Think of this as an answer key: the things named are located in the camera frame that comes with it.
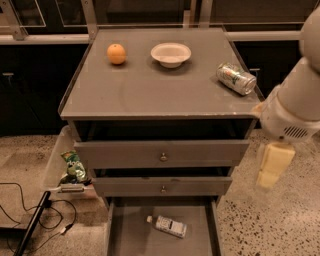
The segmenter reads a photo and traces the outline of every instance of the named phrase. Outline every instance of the plastic bottle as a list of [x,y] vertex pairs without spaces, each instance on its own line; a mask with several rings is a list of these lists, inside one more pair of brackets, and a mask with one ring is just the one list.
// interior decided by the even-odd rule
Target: plastic bottle
[[184,238],[187,232],[187,225],[181,222],[174,221],[159,215],[157,218],[152,216],[147,217],[147,222],[151,223],[155,229]]

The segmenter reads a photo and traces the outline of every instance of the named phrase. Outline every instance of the drawer knob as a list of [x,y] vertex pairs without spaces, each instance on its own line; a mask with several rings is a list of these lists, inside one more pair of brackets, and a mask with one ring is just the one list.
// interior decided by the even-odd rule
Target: drawer knob
[[160,156],[160,161],[161,162],[166,162],[168,161],[168,157],[166,156],[166,153],[162,153]]
[[165,186],[162,186],[160,192],[163,194],[163,193],[166,193],[167,192],[167,189]]

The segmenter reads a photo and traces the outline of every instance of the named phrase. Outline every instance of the power cord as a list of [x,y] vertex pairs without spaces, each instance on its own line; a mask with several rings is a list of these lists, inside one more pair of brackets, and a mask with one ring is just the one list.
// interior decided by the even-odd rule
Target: power cord
[[[21,195],[22,207],[23,207],[23,209],[24,209],[26,212],[29,212],[30,210],[36,209],[36,208],[39,207],[39,206],[34,206],[34,207],[29,208],[29,209],[27,209],[27,208],[25,207],[23,191],[22,191],[22,187],[21,187],[20,184],[15,183],[15,182],[9,182],[9,183],[0,183],[0,186],[1,186],[1,185],[15,185],[15,186],[18,186],[18,187],[19,187],[19,191],[20,191],[20,195]],[[35,250],[32,250],[32,251],[29,251],[29,252],[27,252],[27,253],[24,253],[24,254],[29,254],[29,253],[33,253],[33,252],[38,251],[38,250],[41,249],[46,243],[48,243],[52,238],[54,238],[54,237],[56,237],[56,236],[58,236],[58,235],[63,235],[63,236],[64,236],[64,235],[68,232],[68,230],[70,230],[70,229],[73,227],[74,223],[75,223],[76,220],[77,220],[77,210],[76,210],[75,206],[74,206],[71,202],[69,202],[69,201],[67,201],[67,200],[49,200],[48,202],[49,202],[49,203],[48,203],[48,205],[45,206],[45,209],[51,209],[51,210],[55,211],[60,218],[59,218],[59,221],[57,222],[57,224],[53,225],[52,227],[46,227],[46,226],[43,225],[43,223],[39,220],[39,224],[40,224],[40,226],[41,226],[42,228],[47,229],[47,230],[54,230],[55,228],[57,228],[57,227],[61,224],[61,222],[62,222],[62,220],[63,220],[63,215],[61,214],[61,212],[59,212],[56,208],[52,207],[52,204],[54,204],[54,203],[64,202],[64,203],[69,204],[69,205],[73,208],[73,211],[74,211],[73,220],[72,220],[72,222],[71,222],[70,224],[68,224],[68,225],[66,225],[64,228],[62,228],[61,231],[59,231],[59,232],[53,234],[52,236],[50,236],[50,237],[49,237],[45,242],[43,242],[38,248],[36,248]],[[17,224],[17,225],[15,225],[15,226],[13,226],[12,228],[15,228],[15,227],[17,227],[17,226],[19,226],[19,225],[21,224],[20,222],[14,220],[14,219],[4,210],[4,208],[3,208],[1,205],[0,205],[0,209],[3,211],[3,213],[4,213],[12,222],[14,222],[14,223]],[[9,244],[8,238],[7,238],[7,245],[8,245],[8,248],[9,248],[13,253],[15,253],[15,250],[14,250],[14,249],[11,247],[11,245]]]

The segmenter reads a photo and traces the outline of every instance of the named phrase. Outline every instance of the white bowl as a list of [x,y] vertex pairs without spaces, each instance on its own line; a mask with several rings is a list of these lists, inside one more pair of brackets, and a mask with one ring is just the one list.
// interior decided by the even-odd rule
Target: white bowl
[[190,58],[191,51],[183,44],[164,43],[153,47],[151,56],[166,68],[176,68]]

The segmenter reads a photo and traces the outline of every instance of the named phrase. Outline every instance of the drawer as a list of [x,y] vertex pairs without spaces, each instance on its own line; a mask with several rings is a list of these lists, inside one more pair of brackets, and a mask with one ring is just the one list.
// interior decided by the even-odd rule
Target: drawer
[[98,196],[220,196],[226,194],[231,177],[137,177],[95,178]]
[[[159,215],[187,224],[186,236],[177,238],[146,221]],[[213,198],[111,198],[107,256],[219,256],[220,240]]]
[[247,140],[76,142],[89,169],[238,165]]

